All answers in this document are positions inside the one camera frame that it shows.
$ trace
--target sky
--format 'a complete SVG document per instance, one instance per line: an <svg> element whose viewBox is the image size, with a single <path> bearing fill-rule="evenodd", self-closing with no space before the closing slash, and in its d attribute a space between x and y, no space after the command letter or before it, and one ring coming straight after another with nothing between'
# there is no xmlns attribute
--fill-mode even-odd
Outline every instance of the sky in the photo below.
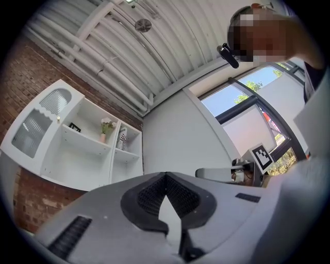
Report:
<svg viewBox="0 0 330 264"><path fill-rule="evenodd" d="M253 81L255 83L261 81L263 86L266 86L277 78L273 73L273 70L273 67L265 67L239 79L239 81L243 84L246 84L247 81ZM216 117L224 111L227 111L228 109L235 106L234 100L241 94L243 93L240 90L230 85L204 99L202 103Z"/></svg>

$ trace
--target ceiling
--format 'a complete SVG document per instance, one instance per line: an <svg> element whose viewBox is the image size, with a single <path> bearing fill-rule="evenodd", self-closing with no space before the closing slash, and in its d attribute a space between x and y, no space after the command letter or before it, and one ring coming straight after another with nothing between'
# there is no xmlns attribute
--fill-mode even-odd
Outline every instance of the ceiling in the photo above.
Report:
<svg viewBox="0 0 330 264"><path fill-rule="evenodd" d="M107 91L109 98L116 97L144 115L176 91L227 64L217 46L226 42L233 13L252 2L256 1L50 1L27 29L59 51L58 55L64 54L60 57L68 68L76 67ZM150 31L135 30L139 19L151 21ZM66 32L105 58L108 67L73 43Z"/></svg>

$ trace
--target pink vase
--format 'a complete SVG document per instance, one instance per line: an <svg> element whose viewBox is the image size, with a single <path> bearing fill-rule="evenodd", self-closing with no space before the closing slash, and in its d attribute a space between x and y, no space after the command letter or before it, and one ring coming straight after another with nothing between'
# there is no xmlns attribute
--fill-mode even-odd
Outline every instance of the pink vase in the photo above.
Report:
<svg viewBox="0 0 330 264"><path fill-rule="evenodd" d="M105 143L105 134L101 134L100 142Z"/></svg>

